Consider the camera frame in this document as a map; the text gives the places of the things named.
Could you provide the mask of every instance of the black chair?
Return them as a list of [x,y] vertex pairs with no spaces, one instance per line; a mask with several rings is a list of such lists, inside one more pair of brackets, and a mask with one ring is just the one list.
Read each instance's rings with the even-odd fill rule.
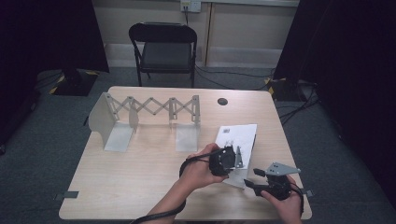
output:
[[[134,44],[137,77],[142,86],[140,73],[191,74],[194,87],[194,67],[197,34],[189,26],[167,22],[140,22],[129,29]],[[140,53],[137,42],[144,43]]]

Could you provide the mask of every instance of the electrical outlet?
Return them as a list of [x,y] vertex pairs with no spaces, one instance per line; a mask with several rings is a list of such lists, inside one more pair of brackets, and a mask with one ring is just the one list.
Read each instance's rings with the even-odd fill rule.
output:
[[190,0],[180,0],[180,11],[190,11],[191,1]]
[[201,12],[201,2],[191,1],[191,12]]
[[201,1],[180,0],[180,11],[201,12]]

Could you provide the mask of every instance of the hand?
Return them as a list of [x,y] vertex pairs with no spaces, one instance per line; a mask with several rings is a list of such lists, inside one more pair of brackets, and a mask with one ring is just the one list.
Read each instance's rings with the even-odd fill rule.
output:
[[[219,146],[216,143],[207,145],[202,151],[191,154],[187,159],[200,156],[212,151],[218,150]],[[199,161],[193,161],[183,171],[182,176],[178,180],[182,186],[193,192],[196,189],[206,187],[213,183],[222,182],[228,178],[225,176],[214,176],[209,170],[209,157],[203,157]]]
[[[296,181],[288,175],[288,180],[291,183],[291,187],[293,184],[296,184]],[[300,196],[292,191],[289,198],[280,201],[276,197],[272,196],[267,191],[262,191],[262,197],[268,200],[277,210],[280,218],[285,224],[301,224],[302,221],[300,219],[300,205],[301,199]]]

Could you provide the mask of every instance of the metal bracket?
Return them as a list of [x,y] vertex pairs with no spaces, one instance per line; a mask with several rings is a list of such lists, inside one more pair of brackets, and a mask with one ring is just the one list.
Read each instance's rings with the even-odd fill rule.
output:
[[265,171],[267,175],[291,175],[291,174],[297,174],[300,173],[301,170],[298,168],[294,168],[288,165],[284,165],[279,162],[273,162],[268,169]]
[[[157,105],[158,108],[151,110],[148,107],[151,103]],[[119,122],[119,112],[122,109],[129,111],[128,124]],[[193,95],[186,104],[182,104],[175,97],[169,98],[165,103],[149,97],[144,103],[140,103],[133,96],[128,96],[124,101],[119,102],[108,92],[103,92],[89,117],[91,131],[99,132],[102,135],[105,150],[125,151],[132,134],[137,130],[139,124],[138,112],[142,109],[153,116],[163,109],[169,111],[170,128],[172,128],[172,120],[177,119],[177,113],[184,110],[191,114],[191,121],[199,128],[201,114],[198,95]]]
[[238,146],[236,147],[236,153],[235,153],[235,168],[243,168],[244,167],[244,162],[242,161],[242,154],[241,154],[241,147]]

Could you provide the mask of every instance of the black cable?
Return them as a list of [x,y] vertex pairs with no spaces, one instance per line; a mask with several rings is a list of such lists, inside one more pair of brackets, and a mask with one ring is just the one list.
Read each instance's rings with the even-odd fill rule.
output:
[[50,81],[49,83],[42,84],[41,86],[35,87],[35,90],[40,90],[40,89],[43,89],[44,87],[47,87],[47,86],[53,84],[54,82],[56,82],[56,81],[62,76],[62,72],[61,72],[61,73],[54,74],[54,75],[51,75],[51,76],[49,76],[49,77],[42,78],[42,79],[40,79],[38,82],[41,82],[41,81],[43,81],[43,80],[45,80],[45,79],[48,79],[48,78],[50,78],[50,77],[55,77],[55,76],[57,76],[55,79],[53,79],[53,80]]
[[[204,69],[198,67],[197,65],[195,65],[195,67],[197,67],[198,69],[200,69],[201,71],[204,71],[204,72],[206,72],[206,73],[222,73],[222,74],[232,74],[232,75],[239,75],[239,76],[246,76],[246,77],[270,77],[270,76],[271,76],[271,75],[268,75],[268,76],[253,76],[253,75],[249,75],[249,74],[243,74],[243,73],[229,73],[229,72],[209,72],[209,71],[206,71],[206,70],[204,70]],[[219,85],[219,86],[221,86],[222,88],[225,88],[225,89],[228,89],[228,90],[236,90],[235,88],[231,88],[231,87],[225,86],[225,85],[223,85],[223,84],[221,84],[221,83],[219,83],[219,82],[217,82],[217,81],[214,81],[214,80],[211,80],[211,79],[209,79],[209,78],[207,78],[207,77],[204,77],[204,76],[198,71],[198,69],[195,69],[195,71],[197,72],[198,76],[200,76],[201,78],[206,79],[206,80],[208,80],[209,82],[212,82],[212,83],[214,83],[214,84],[216,84],[216,85]],[[257,88],[257,89],[254,89],[254,90],[252,90],[252,91],[259,91],[259,90],[262,90],[262,89],[264,89],[264,88],[268,85],[268,83],[269,83],[269,82],[265,83],[263,86],[261,86],[261,87],[259,87],[259,88]]]
[[304,109],[307,109],[308,107],[310,107],[310,106],[312,106],[312,105],[315,105],[315,104],[318,102],[318,100],[316,100],[314,103],[311,103],[310,105],[307,105],[307,104],[311,101],[315,89],[316,89],[316,86],[313,85],[313,86],[312,86],[311,93],[309,94],[308,99],[307,99],[307,100],[305,101],[305,103],[303,103],[300,107],[298,107],[297,109],[295,109],[295,110],[293,110],[293,111],[291,111],[291,112],[289,112],[289,113],[287,113],[287,114],[284,114],[284,115],[282,115],[282,116],[279,116],[280,119],[285,118],[286,116],[289,116],[288,118],[286,118],[285,120],[283,120],[282,126],[285,125],[295,114],[297,114],[298,112],[300,112],[300,111],[302,111],[302,110],[304,110]]
[[186,24],[189,26],[189,7],[183,7],[184,15],[186,16]]
[[[220,150],[222,150],[222,149],[215,150],[213,152],[206,153],[204,155],[200,155],[200,156],[196,156],[196,157],[192,157],[192,158],[186,159],[180,166],[180,170],[179,170],[178,176],[181,177],[181,175],[183,174],[184,169],[190,163],[192,163],[194,161],[204,161],[204,160],[201,160],[201,158],[209,157],[211,155],[219,153]],[[137,223],[142,223],[142,222],[145,222],[145,221],[150,221],[150,220],[154,220],[154,219],[158,219],[158,218],[174,216],[174,215],[178,214],[179,212],[183,211],[185,206],[186,206],[186,200],[184,200],[184,202],[179,207],[177,207],[177,208],[175,208],[175,209],[173,209],[171,211],[140,217],[140,218],[137,218],[135,221],[131,222],[131,224],[137,224]]]
[[44,80],[46,80],[46,79],[49,79],[49,78],[51,78],[51,77],[58,76],[58,75],[60,75],[61,73],[62,73],[62,72],[58,72],[58,73],[52,74],[52,75],[50,75],[50,76],[43,77],[43,78],[39,79],[39,80],[37,81],[37,83],[42,82],[42,81],[44,81]]
[[211,71],[207,71],[204,70],[203,68],[200,68],[198,65],[195,65],[199,70],[206,72],[206,73],[220,73],[220,74],[232,74],[232,75],[239,75],[239,76],[245,76],[245,77],[271,77],[273,74],[271,75],[267,75],[267,76],[254,76],[251,74],[245,74],[245,73],[235,73],[235,72],[211,72]]
[[290,188],[290,190],[296,192],[298,194],[298,196],[300,196],[300,216],[302,216],[303,212],[304,212],[304,196],[303,196],[303,193],[300,190],[297,190],[297,189],[294,189],[294,188]]
[[275,67],[275,68],[273,68],[273,69],[271,69],[271,76],[273,76],[273,75],[274,75],[274,72],[275,72],[275,70],[276,70],[276,67]]
[[298,105],[282,105],[278,106],[276,109],[281,109],[281,108],[299,108]]
[[300,187],[298,187],[298,185],[290,183],[291,185],[293,185],[294,187],[297,188],[297,190],[299,190],[299,193],[303,194],[303,191],[300,189]]

